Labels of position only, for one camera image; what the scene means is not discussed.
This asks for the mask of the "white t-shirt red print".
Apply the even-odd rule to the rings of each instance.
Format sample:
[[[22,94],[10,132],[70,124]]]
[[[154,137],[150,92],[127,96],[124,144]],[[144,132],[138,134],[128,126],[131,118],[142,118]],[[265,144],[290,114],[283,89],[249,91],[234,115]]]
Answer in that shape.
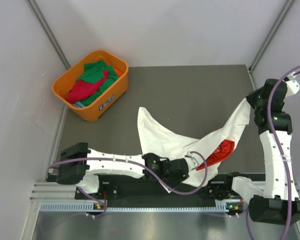
[[[188,152],[196,151],[206,160],[224,140],[235,145],[250,121],[251,106],[243,99],[224,126],[201,139],[176,134],[157,122],[144,107],[138,109],[137,129],[142,154],[153,153],[170,160],[183,158]]]

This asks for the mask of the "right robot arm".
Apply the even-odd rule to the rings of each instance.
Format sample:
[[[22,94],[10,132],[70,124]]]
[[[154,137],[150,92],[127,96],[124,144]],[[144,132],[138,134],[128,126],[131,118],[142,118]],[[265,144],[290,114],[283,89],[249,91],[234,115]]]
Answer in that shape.
[[[293,225],[300,220],[300,197],[297,192],[291,158],[292,118],[283,111],[284,100],[300,90],[297,80],[267,79],[263,87],[251,92],[240,105],[236,120],[254,111],[262,144],[265,184],[258,187],[247,175],[230,173],[223,192],[229,198],[240,196],[248,203],[252,221],[276,225]]]

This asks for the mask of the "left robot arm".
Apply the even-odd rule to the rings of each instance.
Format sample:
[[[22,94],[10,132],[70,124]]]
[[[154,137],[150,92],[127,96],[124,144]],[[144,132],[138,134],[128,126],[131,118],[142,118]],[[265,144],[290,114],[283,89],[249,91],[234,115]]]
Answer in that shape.
[[[79,142],[60,153],[56,182],[75,185],[92,198],[104,191],[101,176],[126,176],[139,181],[156,180],[154,172],[169,187],[175,188],[189,176],[185,158],[170,160],[154,153],[126,156],[98,152]]]

